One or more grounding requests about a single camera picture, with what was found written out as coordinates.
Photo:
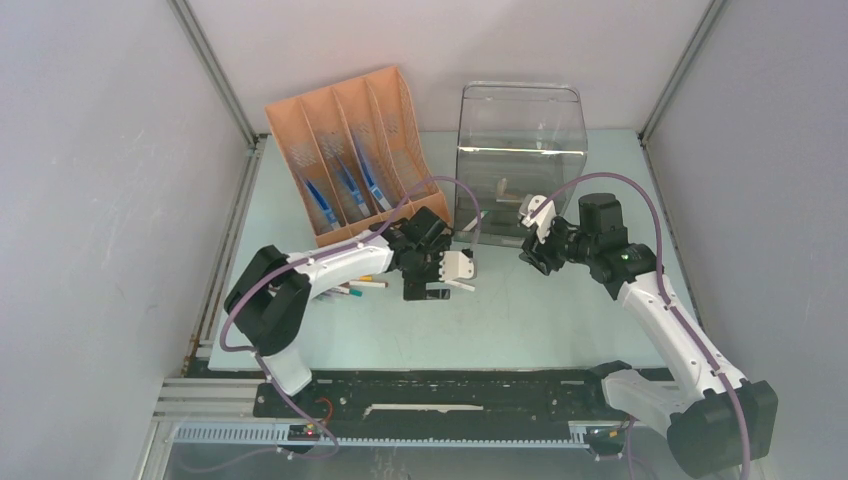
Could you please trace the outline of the blue folder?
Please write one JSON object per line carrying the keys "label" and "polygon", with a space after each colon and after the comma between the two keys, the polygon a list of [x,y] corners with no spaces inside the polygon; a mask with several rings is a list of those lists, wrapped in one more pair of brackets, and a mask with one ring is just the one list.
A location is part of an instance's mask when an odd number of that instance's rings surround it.
{"label": "blue folder", "polygon": [[384,195],[379,183],[377,182],[377,177],[373,172],[370,160],[366,155],[365,148],[356,136],[353,137],[353,143],[368,191],[382,211],[391,211],[393,206]]}
{"label": "blue folder", "polygon": [[330,206],[330,203],[326,200],[321,191],[308,179],[304,177],[300,177],[301,183],[306,187],[313,201],[316,203],[318,209],[321,211],[324,216],[326,222],[332,230],[339,229],[341,224],[334,213],[334,210]]}
{"label": "blue folder", "polygon": [[363,196],[357,182],[355,181],[352,173],[341,160],[341,158],[337,155],[334,156],[334,160],[337,165],[337,176],[341,180],[343,186],[346,188],[351,198],[353,199],[355,205],[360,210],[363,217],[370,217],[371,212],[368,208],[365,197]]}

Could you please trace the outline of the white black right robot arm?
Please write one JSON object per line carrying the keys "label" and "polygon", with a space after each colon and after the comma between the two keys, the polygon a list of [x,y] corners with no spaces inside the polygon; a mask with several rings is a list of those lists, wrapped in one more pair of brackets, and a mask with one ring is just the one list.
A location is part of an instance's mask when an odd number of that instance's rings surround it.
{"label": "white black right robot arm", "polygon": [[673,458],[698,479],[768,455],[778,397],[766,381],[751,382],[680,304],[655,252],[630,241],[622,207],[609,193],[581,197],[579,222],[557,215],[542,195],[519,209],[528,229],[520,259],[544,275],[567,263],[585,265],[613,301],[637,320],[665,362],[677,389],[647,380],[622,361],[599,365],[581,392],[585,411],[606,418],[619,410],[667,441]]}

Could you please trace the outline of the white marker green cap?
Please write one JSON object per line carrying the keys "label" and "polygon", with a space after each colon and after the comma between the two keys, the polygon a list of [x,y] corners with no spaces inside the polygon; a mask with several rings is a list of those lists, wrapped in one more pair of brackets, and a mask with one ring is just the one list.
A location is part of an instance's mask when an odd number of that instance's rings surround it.
{"label": "white marker green cap", "polygon": [[479,224],[480,220],[483,219],[488,213],[488,210],[482,210],[480,212],[480,215],[474,216],[471,221],[461,229],[461,231],[473,233],[477,228],[477,225]]}

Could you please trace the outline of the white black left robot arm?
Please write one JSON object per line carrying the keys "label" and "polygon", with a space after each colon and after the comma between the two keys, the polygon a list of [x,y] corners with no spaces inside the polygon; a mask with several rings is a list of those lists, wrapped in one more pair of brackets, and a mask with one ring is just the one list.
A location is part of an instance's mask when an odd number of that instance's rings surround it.
{"label": "white black left robot arm", "polygon": [[351,239],[317,250],[284,254],[275,246],[258,250],[225,300],[221,332],[236,327],[269,382],[279,387],[277,402],[292,416],[304,416],[316,403],[312,372],[296,338],[308,303],[361,276],[399,271],[407,301],[445,298],[433,282],[472,279],[474,253],[451,247],[452,232],[423,207],[410,218],[374,224]]}

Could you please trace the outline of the grey transparent drawer unit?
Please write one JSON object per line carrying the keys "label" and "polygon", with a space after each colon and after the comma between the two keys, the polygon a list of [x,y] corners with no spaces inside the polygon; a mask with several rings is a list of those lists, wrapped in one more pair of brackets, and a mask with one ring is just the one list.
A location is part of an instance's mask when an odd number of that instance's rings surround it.
{"label": "grey transparent drawer unit", "polygon": [[[468,242],[518,247],[521,204],[498,203],[497,183],[508,180],[504,196],[548,195],[582,175],[588,136],[581,97],[566,84],[473,81],[462,90],[457,139],[454,227]],[[462,232],[482,210],[489,213],[473,233]]]}

